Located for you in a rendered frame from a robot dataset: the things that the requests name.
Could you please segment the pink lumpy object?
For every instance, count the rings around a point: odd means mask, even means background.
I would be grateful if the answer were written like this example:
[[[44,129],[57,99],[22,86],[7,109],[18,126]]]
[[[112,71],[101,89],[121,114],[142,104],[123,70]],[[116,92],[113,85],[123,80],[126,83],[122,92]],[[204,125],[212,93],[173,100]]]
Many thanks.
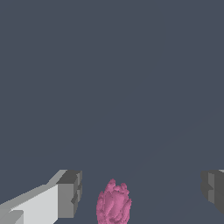
[[[112,178],[101,191],[96,205],[98,224],[128,224],[132,200],[125,183],[116,185]]]

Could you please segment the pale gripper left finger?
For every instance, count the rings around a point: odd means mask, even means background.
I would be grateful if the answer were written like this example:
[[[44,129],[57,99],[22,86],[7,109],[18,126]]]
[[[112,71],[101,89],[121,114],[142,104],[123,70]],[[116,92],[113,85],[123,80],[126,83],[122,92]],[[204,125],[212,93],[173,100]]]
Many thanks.
[[[82,195],[82,171],[59,170],[38,186],[0,205],[0,224],[54,224],[73,218]]]

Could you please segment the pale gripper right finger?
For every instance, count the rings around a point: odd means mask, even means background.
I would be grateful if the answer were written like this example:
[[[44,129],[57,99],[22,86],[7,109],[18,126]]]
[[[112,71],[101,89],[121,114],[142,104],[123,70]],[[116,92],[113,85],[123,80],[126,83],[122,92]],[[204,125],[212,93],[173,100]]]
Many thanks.
[[[224,170],[202,171],[200,178],[203,196],[224,214]]]

